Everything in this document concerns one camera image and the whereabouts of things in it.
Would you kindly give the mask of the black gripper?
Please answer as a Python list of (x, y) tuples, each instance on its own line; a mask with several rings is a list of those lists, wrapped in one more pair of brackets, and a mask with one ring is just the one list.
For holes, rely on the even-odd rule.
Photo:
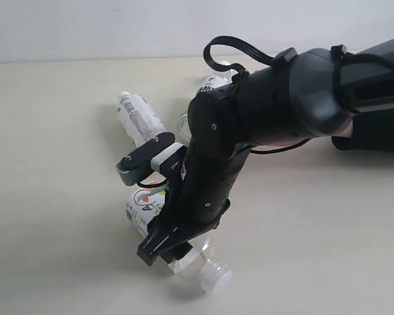
[(169, 180), (168, 200), (137, 255), (148, 265), (158, 256), (214, 229), (251, 147), (238, 118), (237, 84), (198, 93), (188, 107), (191, 140)]

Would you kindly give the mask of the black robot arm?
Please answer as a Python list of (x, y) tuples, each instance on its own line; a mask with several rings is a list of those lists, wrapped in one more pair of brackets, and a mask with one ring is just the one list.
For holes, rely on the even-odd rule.
[(217, 228), (255, 147), (302, 145), (339, 133), (357, 114), (394, 108), (394, 39), (356, 54), (336, 45), (268, 56), (226, 35), (211, 45), (238, 49), (264, 68), (249, 73), (234, 63), (230, 84), (190, 102), (186, 156), (167, 176), (165, 205), (137, 249), (147, 265), (164, 253), (184, 257), (191, 239)]

